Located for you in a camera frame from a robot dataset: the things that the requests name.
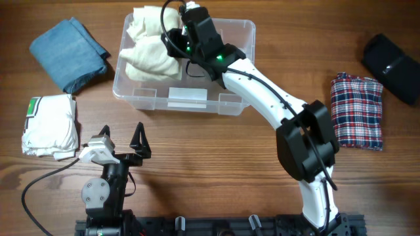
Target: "clear plastic container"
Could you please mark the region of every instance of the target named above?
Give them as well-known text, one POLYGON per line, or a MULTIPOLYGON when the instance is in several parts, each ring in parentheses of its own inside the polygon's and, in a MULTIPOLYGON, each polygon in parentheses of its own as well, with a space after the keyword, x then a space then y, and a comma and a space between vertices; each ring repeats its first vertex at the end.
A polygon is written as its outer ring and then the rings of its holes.
MULTIPOLYGON (((133 14, 125 18, 122 49, 134 47, 133 40, 127 34, 127 28, 133 21, 133 14)), ((255 30, 250 20, 213 19, 216 30, 222 36, 223 43, 230 43, 242 49, 247 58, 254 62, 255 30)), ((185 73, 187 60, 182 60, 182 79, 154 81, 142 78, 143 81, 129 79, 125 73, 127 62, 118 58, 115 70, 113 92, 116 98, 126 100, 136 109, 167 109, 179 111, 211 112, 221 115, 239 115, 249 104, 240 96, 223 89, 217 82, 208 77, 190 77, 185 73)), ((203 75, 202 69, 190 64, 190 75, 203 75)))

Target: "white cloth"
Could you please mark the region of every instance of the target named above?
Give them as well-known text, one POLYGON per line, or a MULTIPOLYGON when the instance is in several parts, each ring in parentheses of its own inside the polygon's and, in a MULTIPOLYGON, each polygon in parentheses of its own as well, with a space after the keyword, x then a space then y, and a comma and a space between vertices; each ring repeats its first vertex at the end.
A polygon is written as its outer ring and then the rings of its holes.
MULTIPOLYGON (((180 61, 167 55, 167 49, 161 41, 161 9, 154 6, 134 8, 134 20, 127 33, 135 42, 135 47, 123 49, 119 53, 128 62, 125 73, 132 80, 162 81, 181 78, 180 61)), ((166 8, 163 21, 168 31, 180 26, 180 16, 175 9, 166 8)))
POLYGON ((75 128, 76 102, 63 94, 32 98, 22 135, 22 153, 74 157, 79 146, 75 128))
POLYGON ((160 36, 143 37, 133 49, 121 50, 119 56, 146 73, 175 75, 179 72, 178 60, 167 55, 160 36))

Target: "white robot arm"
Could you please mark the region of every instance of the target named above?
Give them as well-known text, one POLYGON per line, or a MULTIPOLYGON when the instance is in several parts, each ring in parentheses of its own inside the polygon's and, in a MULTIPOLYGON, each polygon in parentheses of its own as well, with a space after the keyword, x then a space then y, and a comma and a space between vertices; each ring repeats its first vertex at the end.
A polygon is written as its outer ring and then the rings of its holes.
POLYGON ((280 163, 299 181, 304 218, 318 235, 333 231, 339 225, 335 220, 339 213, 331 173, 339 146, 327 108, 319 101, 307 104, 286 93, 240 49, 224 44, 205 7, 184 3, 179 8, 184 27, 166 31, 163 13, 171 1, 183 0, 167 0, 161 11, 161 39, 168 55, 197 63, 212 81, 240 95, 267 119, 276 130, 280 163))
MULTIPOLYGON (((303 105, 306 104, 306 102, 286 93, 272 81, 267 79, 267 77, 255 68, 249 59, 236 60, 229 68, 244 71, 262 79, 278 94, 285 98, 296 113, 300 113, 304 110, 303 105)), ((293 118, 293 114, 288 109, 285 109, 283 104, 279 103, 276 95, 260 82, 231 71, 223 73, 222 78, 224 85, 228 90, 231 90, 247 100, 275 130, 281 127, 283 119, 290 120, 293 118)), ((327 171, 329 175, 331 175, 333 167, 327 168, 327 171)), ((299 181, 303 199, 303 216, 309 223, 318 229, 324 227, 327 215, 327 201, 322 184, 324 178, 325 174, 320 172, 315 176, 314 181, 311 183, 308 183, 305 180, 299 181)), ((327 192, 329 197, 329 208, 331 210, 328 221, 332 222, 338 214, 338 209, 334 205, 333 191, 329 184, 327 185, 327 192)))

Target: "folded blue denim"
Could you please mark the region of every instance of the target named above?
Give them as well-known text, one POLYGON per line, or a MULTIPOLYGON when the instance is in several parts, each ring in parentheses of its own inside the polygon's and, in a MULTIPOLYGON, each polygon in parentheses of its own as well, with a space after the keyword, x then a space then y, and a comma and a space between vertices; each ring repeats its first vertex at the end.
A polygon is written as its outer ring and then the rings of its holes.
POLYGON ((104 60, 110 56, 75 18, 39 36, 30 51, 58 87, 70 94, 106 73, 104 60))

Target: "plaid shirt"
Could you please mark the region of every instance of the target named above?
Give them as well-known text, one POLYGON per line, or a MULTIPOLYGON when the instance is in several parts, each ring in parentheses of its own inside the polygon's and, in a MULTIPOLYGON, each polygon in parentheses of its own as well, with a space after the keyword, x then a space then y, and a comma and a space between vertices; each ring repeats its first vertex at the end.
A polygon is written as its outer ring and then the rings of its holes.
POLYGON ((382 150, 381 93, 375 79, 338 73, 331 82, 331 112, 340 146, 382 150))

